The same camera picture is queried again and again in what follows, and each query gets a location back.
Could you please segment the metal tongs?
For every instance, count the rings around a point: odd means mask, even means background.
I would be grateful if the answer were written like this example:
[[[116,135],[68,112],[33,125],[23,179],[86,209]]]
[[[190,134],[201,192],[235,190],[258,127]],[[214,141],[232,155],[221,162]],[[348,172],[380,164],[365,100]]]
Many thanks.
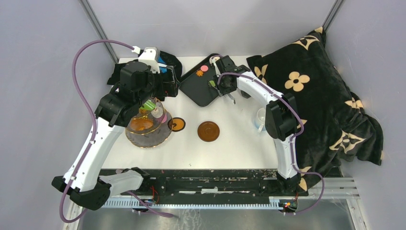
[[[231,94],[226,94],[226,96],[233,102],[233,104],[236,104],[236,100],[235,97],[233,97]]]

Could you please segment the green cake slice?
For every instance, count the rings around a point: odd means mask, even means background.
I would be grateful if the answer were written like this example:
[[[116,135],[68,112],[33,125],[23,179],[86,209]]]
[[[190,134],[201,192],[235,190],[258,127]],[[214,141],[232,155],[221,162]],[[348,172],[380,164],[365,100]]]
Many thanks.
[[[141,110],[152,111],[156,108],[156,104],[152,100],[147,100],[141,107]]]

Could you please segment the pink frosted cupcake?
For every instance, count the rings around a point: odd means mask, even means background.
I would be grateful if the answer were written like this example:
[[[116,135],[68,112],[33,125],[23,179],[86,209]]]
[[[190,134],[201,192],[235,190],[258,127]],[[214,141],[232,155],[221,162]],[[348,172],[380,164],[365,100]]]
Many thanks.
[[[161,117],[161,123],[164,124],[166,121],[167,121],[167,114],[164,114],[164,115]]]

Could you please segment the white mug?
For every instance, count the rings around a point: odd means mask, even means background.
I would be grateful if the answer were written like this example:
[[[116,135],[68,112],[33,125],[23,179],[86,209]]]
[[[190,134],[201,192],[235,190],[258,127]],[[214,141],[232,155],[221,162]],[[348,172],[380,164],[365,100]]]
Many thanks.
[[[257,111],[255,119],[254,119],[254,124],[257,128],[257,131],[260,133],[264,130],[265,128],[265,119],[266,119],[266,109],[261,108]]]

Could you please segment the black paper cup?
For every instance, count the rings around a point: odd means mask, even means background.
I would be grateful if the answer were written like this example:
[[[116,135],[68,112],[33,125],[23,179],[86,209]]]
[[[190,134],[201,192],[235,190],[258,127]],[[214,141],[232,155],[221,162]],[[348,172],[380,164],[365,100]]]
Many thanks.
[[[240,93],[241,93],[241,96],[244,97],[244,98],[246,98],[246,99],[248,99],[248,98],[251,97],[251,96],[250,96],[248,93],[246,93],[245,91],[240,90]]]

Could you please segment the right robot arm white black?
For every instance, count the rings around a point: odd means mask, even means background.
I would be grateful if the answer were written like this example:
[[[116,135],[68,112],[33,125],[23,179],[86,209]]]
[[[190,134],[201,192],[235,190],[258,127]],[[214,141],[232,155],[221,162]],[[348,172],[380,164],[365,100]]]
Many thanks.
[[[265,109],[265,129],[274,139],[277,153],[277,180],[281,190],[293,191],[301,180],[296,160],[295,141],[301,134],[296,101],[262,82],[248,67],[237,66],[229,56],[209,58],[215,69],[214,86],[220,96],[240,90],[254,98]]]

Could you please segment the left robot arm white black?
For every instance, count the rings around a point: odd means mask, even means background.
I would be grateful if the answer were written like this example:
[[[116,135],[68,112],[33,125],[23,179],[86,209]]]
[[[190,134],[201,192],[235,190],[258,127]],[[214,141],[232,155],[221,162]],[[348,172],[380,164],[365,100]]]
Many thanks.
[[[117,66],[110,91],[91,113],[91,131],[71,168],[52,186],[88,210],[101,208],[111,197],[140,188],[146,175],[138,168],[102,176],[101,168],[118,137],[125,133],[134,145],[159,145],[172,132],[172,120],[161,101],[178,94],[179,70],[158,62],[136,60]]]

